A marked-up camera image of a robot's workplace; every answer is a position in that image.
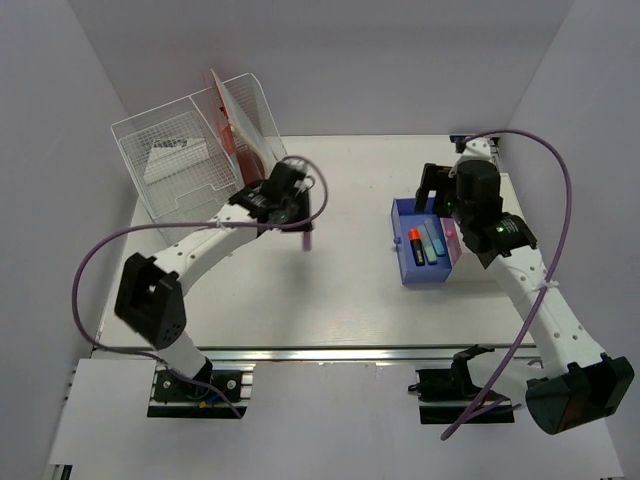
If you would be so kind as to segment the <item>pink highlighter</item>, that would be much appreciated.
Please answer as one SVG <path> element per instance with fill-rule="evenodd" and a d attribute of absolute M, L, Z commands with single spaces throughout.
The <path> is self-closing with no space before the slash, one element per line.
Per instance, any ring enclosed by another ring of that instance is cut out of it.
<path fill-rule="evenodd" d="M 304 252 L 310 252 L 312 249 L 312 232 L 304 232 L 302 236 L 302 248 Z"/>

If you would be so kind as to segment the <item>blue highlighter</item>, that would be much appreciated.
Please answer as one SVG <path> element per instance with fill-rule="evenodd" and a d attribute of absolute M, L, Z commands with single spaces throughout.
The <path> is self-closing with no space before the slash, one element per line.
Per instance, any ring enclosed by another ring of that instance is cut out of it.
<path fill-rule="evenodd" d="M 431 244 L 433 246 L 434 252 L 437 257 L 444 257 L 446 254 L 446 249 L 443 241 L 440 238 L 439 231 L 434 222 L 434 218 L 432 216 L 428 216 L 424 222 L 426 231 L 429 235 Z"/>

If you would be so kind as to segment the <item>orange black highlighter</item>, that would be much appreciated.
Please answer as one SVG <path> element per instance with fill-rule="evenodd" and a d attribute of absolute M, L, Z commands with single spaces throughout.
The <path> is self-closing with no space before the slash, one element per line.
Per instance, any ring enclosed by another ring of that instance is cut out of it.
<path fill-rule="evenodd" d="M 408 231 L 408 237 L 415 265 L 418 267 L 425 266 L 426 258 L 419 230 L 417 228 L 411 228 Z"/>

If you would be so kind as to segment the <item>green highlighter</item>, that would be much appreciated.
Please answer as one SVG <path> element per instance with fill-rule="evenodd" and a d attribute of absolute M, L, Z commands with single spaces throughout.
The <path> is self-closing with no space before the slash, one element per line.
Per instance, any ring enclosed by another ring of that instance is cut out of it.
<path fill-rule="evenodd" d="M 427 232 L 426 226 L 421 225 L 419 228 L 419 233 L 421 235 L 421 241 L 423 245 L 424 255 L 426 258 L 426 262 L 429 265 L 436 265 L 438 263 L 438 257 L 435 253 L 431 238 Z"/>

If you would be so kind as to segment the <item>red plastic folder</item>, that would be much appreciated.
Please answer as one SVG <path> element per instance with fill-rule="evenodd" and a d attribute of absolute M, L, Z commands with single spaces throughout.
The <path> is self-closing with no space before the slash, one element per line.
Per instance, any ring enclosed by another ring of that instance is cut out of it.
<path fill-rule="evenodd" d="M 203 74 L 211 103 L 215 131 L 223 150 L 247 185 L 266 178 L 257 130 L 213 69 Z"/>

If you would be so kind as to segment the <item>purple blue drawer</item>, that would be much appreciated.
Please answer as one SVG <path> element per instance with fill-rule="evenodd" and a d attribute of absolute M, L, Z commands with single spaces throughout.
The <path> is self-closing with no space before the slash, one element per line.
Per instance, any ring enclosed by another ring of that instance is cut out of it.
<path fill-rule="evenodd" d="M 432 213 L 415 213 L 414 203 L 415 200 L 413 198 L 395 198 L 392 201 L 390 213 L 401 282 L 404 285 L 444 283 L 451 272 L 451 263 L 440 219 Z M 411 252 L 408 231 L 411 228 L 418 229 L 421 225 L 424 225 L 428 216 L 434 218 L 440 238 L 445 245 L 446 254 L 444 257 L 438 257 L 436 265 L 429 265 L 426 262 L 425 266 L 418 267 L 415 265 Z"/>

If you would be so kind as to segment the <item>pink drawer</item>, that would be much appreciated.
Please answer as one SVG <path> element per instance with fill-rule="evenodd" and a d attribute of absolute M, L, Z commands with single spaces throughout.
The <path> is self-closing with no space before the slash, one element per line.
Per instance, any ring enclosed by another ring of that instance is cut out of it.
<path fill-rule="evenodd" d="M 465 254 L 468 253 L 468 250 L 464 245 L 459 226 L 452 218 L 441 218 L 440 223 L 443 230 L 451 267 L 455 268 L 455 265 Z"/>

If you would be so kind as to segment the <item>clear document sleeve with papers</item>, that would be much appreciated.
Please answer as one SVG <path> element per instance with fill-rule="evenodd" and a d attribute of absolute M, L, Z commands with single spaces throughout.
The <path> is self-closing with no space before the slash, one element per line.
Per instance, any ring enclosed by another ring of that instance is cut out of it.
<path fill-rule="evenodd" d="M 222 81 L 210 70 L 219 136 L 248 176 L 268 177 L 286 149 L 260 82 L 251 73 Z"/>

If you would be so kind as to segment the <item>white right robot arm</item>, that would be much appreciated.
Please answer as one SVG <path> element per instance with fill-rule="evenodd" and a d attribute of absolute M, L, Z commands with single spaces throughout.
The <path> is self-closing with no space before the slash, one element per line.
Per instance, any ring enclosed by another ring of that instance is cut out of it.
<path fill-rule="evenodd" d="M 526 222 L 503 209 L 501 176 L 488 160 L 423 168 L 418 212 L 452 219 L 463 242 L 498 282 L 537 347 L 538 368 L 512 363 L 517 350 L 500 355 L 474 345 L 452 360 L 447 389 L 469 399 L 457 424 L 482 412 L 490 392 L 523 403 L 534 422 L 556 435 L 613 415 L 634 377 L 629 360 L 606 353 L 585 330 L 550 279 Z"/>

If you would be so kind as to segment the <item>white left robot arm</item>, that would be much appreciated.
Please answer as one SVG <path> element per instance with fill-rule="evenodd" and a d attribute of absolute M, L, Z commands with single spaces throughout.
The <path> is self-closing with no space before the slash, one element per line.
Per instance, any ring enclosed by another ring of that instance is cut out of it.
<path fill-rule="evenodd" d="M 205 396 L 212 377 L 211 362 L 186 333 L 184 297 L 214 266 L 268 229 L 311 229 L 308 167 L 303 157 L 284 158 L 268 178 L 230 196 L 211 229 L 199 227 L 152 256 L 136 253 L 125 261 L 115 316 L 178 373 L 177 387 L 188 398 Z"/>

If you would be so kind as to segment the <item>white drawer box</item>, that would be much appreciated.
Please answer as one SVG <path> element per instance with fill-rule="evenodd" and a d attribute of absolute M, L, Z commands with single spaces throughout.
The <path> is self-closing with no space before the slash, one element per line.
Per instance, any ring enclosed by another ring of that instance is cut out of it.
<path fill-rule="evenodd" d="M 517 248 L 520 243 L 525 245 L 531 243 L 526 238 L 523 230 L 527 230 L 524 216 L 522 214 L 519 201 L 508 174 L 501 173 L 500 177 L 500 197 L 502 198 L 502 217 L 498 222 L 494 222 L 488 233 L 496 247 L 503 246 L 509 249 Z M 493 282 L 494 277 L 487 271 L 484 261 L 489 258 L 489 254 L 482 254 L 478 257 L 465 243 L 468 253 L 461 260 L 451 267 L 451 272 L 447 277 L 448 283 L 470 283 L 470 282 Z"/>

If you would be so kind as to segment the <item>aluminium table rail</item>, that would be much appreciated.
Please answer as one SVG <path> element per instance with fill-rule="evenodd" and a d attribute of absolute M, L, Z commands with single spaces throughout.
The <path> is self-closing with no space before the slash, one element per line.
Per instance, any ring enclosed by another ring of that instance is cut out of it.
<path fill-rule="evenodd" d="M 212 348 L 203 353 L 212 361 L 427 361 L 452 358 L 469 345 L 406 347 Z"/>

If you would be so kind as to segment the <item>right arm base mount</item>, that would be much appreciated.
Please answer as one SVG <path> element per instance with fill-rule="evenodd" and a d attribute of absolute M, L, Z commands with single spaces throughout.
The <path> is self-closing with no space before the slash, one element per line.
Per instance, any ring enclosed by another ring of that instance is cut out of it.
<path fill-rule="evenodd" d="M 407 391 L 418 399 L 420 423 L 422 425 L 453 423 L 482 388 L 471 380 L 468 370 L 469 361 L 476 357 L 488 360 L 489 355 L 494 352 L 495 349 L 492 347 L 474 345 L 456 353 L 451 364 L 446 368 L 417 370 L 417 382 L 409 385 Z M 497 406 L 482 415 L 471 418 L 467 424 L 513 424 L 515 418 L 511 401 L 493 390 L 485 395 L 475 410 L 479 411 L 498 400 L 500 403 Z"/>

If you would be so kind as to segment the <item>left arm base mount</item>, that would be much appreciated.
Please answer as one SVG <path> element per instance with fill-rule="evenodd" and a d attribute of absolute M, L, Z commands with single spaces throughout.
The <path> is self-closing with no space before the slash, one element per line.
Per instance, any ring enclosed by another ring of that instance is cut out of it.
<path fill-rule="evenodd" d="M 209 383 L 220 390 L 242 417 L 251 398 L 253 372 L 247 369 L 219 369 Z M 157 369 L 147 408 L 148 418 L 231 419 L 238 417 L 218 393 L 177 379 L 166 369 Z"/>

